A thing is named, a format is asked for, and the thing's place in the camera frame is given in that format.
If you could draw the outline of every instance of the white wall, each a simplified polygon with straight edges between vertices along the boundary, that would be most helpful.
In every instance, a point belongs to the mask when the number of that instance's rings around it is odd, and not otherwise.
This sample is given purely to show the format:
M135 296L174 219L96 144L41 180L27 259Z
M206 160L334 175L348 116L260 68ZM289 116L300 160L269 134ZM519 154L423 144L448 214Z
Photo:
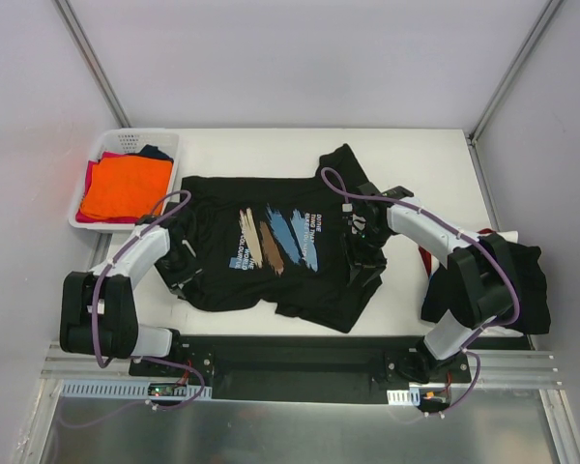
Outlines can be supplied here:
M580 427L580 0L565 2L479 141L502 226L543 248L551 347Z
M67 225L73 182L114 124L52 3L1 1L0 463L57 338L62 279L94 242Z
M469 131L546 0L73 0L131 122Z

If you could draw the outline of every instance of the stack of folded clothes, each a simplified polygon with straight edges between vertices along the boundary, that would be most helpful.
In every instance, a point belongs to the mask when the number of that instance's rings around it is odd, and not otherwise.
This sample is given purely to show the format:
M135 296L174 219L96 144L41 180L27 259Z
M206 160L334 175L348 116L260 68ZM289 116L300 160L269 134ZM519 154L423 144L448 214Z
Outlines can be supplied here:
M104 152L89 161L84 199L75 219L79 222L136 223L144 215L160 214L167 192L172 158L152 145L126 155Z

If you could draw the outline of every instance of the orange cloth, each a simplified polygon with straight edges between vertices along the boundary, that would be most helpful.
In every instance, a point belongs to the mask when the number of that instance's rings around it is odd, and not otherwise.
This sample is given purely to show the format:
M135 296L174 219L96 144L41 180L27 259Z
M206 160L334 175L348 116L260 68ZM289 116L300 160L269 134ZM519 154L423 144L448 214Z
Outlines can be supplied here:
M104 158L93 166L92 183L81 202L94 219L140 218L167 192L172 163L143 157ZM155 209L161 212L162 204Z

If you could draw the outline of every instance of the pink cloth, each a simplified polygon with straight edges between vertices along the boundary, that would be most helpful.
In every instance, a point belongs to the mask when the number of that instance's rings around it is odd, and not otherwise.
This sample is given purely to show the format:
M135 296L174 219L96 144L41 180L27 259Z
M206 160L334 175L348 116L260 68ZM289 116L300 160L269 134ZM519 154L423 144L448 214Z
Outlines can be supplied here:
M123 157L120 153L112 153L112 152L103 152L101 155L101 159L104 158L119 158ZM96 161L88 161L88 167L86 168L86 178L84 179L84 196L88 193L88 189L93 182L93 166L97 164ZM92 223L92 222L105 222L109 224L135 224L139 217L111 217L106 220L98 220L92 219L91 217L87 217L83 215L79 210L75 214L75 220L77 222L85 222L85 223Z

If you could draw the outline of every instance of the plastic basket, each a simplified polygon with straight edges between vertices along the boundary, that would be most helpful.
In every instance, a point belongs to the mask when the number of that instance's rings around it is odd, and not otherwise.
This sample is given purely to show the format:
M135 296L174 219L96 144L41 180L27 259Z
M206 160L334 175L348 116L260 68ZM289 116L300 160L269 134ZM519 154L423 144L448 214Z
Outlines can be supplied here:
M172 167L172 174L170 175L170 182L167 186L167 193L172 191L174 186L174 179L178 170L178 163L181 157L183 144L181 143L181 136L172 130L166 129L117 129L105 132L100 138L95 148L92 150L90 156L86 161L83 169L83 174L79 179L71 208L69 210L69 224L80 229L96 230L103 233L113 232L129 232L133 229L134 224L110 224L107 222L79 222L75 219L75 215L79 210L79 205L84 197L84 180L86 177L86 167L90 160L100 160L103 152L113 153L137 153L144 145L155 145L174 160Z

